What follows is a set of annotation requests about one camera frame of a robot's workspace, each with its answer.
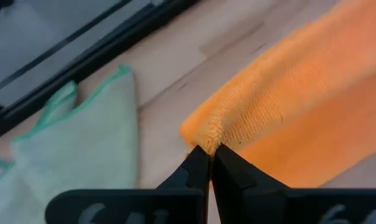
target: wooden surface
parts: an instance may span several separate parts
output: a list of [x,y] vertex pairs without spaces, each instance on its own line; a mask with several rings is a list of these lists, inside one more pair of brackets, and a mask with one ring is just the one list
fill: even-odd
[[[83,81],[81,100],[119,64],[133,68],[140,106],[139,187],[154,188],[189,151],[178,133],[183,120],[258,55],[336,1],[203,1]],[[11,157],[9,141],[30,130],[39,114],[0,138],[0,156]],[[325,187],[376,187],[376,155]],[[209,223],[219,223],[213,192]]]

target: orange microfiber towel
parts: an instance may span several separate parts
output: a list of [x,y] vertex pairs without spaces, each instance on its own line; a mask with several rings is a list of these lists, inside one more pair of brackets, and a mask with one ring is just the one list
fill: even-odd
[[261,55],[181,126],[290,187],[317,187],[376,152],[376,0],[343,1]]

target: black edge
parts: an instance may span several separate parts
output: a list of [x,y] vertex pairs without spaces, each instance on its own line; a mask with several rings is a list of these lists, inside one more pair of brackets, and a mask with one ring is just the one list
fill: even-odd
[[2,110],[0,114],[0,136],[41,109],[45,102],[64,84],[71,80],[77,83],[84,80],[138,41],[166,25],[196,2],[198,0],[165,1],[157,7],[148,5],[143,8],[92,48],[83,52],[52,79],[47,80],[27,96]]

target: light green microfiber towel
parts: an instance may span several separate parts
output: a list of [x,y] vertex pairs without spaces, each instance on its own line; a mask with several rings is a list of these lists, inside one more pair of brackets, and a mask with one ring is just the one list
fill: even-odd
[[34,129],[12,142],[15,161],[0,178],[0,223],[45,223],[45,206],[67,190],[136,186],[132,72],[121,66],[73,109],[76,94],[76,85],[67,83],[49,99]]

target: towel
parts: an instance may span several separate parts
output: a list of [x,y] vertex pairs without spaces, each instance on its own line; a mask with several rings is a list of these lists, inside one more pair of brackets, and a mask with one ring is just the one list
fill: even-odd
[[136,187],[133,74],[121,66],[74,108],[76,97],[74,82],[59,89],[34,129],[12,142],[14,161],[0,160],[0,223],[44,224],[49,201],[67,190]]
[[290,187],[318,187],[376,152],[376,0],[342,1],[261,55],[182,124]]

